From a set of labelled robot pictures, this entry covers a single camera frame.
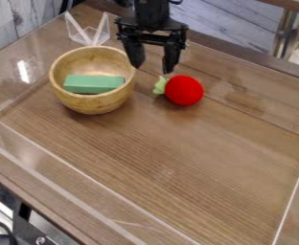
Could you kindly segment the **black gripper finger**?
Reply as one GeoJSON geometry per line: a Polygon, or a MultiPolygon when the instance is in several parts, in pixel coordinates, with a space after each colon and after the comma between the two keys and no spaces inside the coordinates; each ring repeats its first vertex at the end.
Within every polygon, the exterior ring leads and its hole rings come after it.
{"type": "Polygon", "coordinates": [[[166,74],[174,71],[174,67],[179,63],[183,49],[185,43],[181,40],[170,40],[165,44],[163,70],[166,74]]]}
{"type": "Polygon", "coordinates": [[[128,59],[135,68],[139,68],[146,60],[145,46],[138,39],[122,37],[123,46],[128,59]]]}

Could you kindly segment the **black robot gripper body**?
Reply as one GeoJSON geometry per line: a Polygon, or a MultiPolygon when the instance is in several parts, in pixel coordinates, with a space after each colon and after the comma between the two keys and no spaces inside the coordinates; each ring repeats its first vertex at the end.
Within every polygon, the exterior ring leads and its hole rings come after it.
{"type": "Polygon", "coordinates": [[[189,25],[169,18],[158,26],[142,26],[134,17],[118,17],[118,38],[138,40],[141,43],[163,46],[170,38],[186,48],[189,25]]]}

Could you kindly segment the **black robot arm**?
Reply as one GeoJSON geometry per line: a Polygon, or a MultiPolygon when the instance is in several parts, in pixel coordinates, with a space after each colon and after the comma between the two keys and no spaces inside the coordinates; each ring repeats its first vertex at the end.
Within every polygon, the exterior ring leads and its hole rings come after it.
{"type": "Polygon", "coordinates": [[[174,71],[181,53],[187,47],[189,25],[170,17],[170,5],[179,5],[182,2],[183,0],[135,0],[135,14],[116,18],[118,39],[135,68],[146,60],[145,44],[149,44],[165,48],[163,73],[174,71]]]}

